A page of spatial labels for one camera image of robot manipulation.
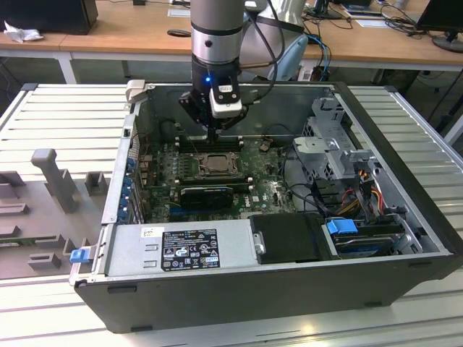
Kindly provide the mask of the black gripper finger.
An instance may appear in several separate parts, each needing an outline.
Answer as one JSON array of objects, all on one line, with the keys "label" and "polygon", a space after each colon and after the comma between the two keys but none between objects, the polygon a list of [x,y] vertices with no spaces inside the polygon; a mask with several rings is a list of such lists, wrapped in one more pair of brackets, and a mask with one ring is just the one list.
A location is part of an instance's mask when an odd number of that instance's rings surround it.
[{"label": "black gripper finger", "polygon": [[244,120],[247,116],[248,110],[249,106],[244,105],[237,116],[215,120],[214,141],[216,142],[218,140],[220,134],[222,134],[226,130],[231,129],[233,126],[237,125],[239,122]]},{"label": "black gripper finger", "polygon": [[212,117],[211,105],[201,92],[185,92],[179,98],[179,104],[190,118],[206,128],[207,141],[215,142],[215,123]]}]

